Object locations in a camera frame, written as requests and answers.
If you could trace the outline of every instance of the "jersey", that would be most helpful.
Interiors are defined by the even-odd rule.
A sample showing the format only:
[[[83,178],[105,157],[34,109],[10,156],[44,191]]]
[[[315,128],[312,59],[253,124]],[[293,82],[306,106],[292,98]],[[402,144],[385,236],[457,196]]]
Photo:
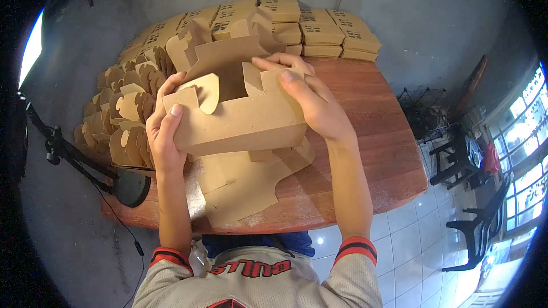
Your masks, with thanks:
[[[382,307],[376,249],[362,237],[346,239],[319,283],[311,259],[264,246],[228,250],[206,277],[194,277],[187,257],[154,251],[134,308]]]

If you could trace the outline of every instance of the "blue pants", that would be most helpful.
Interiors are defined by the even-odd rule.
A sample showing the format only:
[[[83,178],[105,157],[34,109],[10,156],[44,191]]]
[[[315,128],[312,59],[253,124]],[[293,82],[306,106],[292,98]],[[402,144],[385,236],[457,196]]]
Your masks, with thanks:
[[[308,257],[314,257],[312,239],[308,231],[258,235],[203,235],[202,243],[208,258],[215,258],[221,252],[243,246],[269,246],[280,250],[295,251]]]

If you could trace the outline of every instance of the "hand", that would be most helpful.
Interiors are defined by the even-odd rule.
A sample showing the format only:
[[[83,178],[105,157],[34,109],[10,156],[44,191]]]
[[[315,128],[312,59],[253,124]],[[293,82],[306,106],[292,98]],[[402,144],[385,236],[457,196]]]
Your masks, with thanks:
[[[275,53],[267,58],[254,57],[252,63],[262,70],[290,66],[305,74],[300,81],[290,71],[280,75],[286,92],[301,105],[306,123],[327,141],[346,143],[356,140],[356,132],[329,88],[315,75],[314,68],[295,55]]]
[[[186,162],[186,153],[177,150],[173,141],[175,131],[181,123],[182,106],[176,104],[166,113],[163,103],[164,96],[183,84],[185,75],[185,72],[173,74],[160,87],[156,96],[156,109],[146,121],[146,134],[157,175],[182,176],[182,168]]]

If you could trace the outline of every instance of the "red cloth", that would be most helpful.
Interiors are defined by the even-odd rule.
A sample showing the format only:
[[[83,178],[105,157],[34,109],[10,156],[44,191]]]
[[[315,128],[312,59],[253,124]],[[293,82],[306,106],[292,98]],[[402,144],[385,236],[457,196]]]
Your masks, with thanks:
[[[485,173],[496,174],[500,169],[500,160],[495,144],[490,141],[485,150],[485,155],[483,156],[482,161],[483,171]]]

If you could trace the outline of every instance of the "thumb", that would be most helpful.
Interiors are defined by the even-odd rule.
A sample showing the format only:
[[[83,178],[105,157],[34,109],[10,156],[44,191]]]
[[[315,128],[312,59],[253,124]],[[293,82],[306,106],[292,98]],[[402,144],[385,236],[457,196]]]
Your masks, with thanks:
[[[280,83],[285,91],[297,100],[303,110],[312,108],[320,104],[321,98],[314,93],[308,84],[299,79],[289,70],[285,70],[280,74]]]
[[[173,140],[173,136],[175,136],[175,131],[177,131],[177,127],[179,127],[181,119],[182,106],[179,104],[175,104],[166,114],[164,119],[162,119],[158,137],[162,139]]]

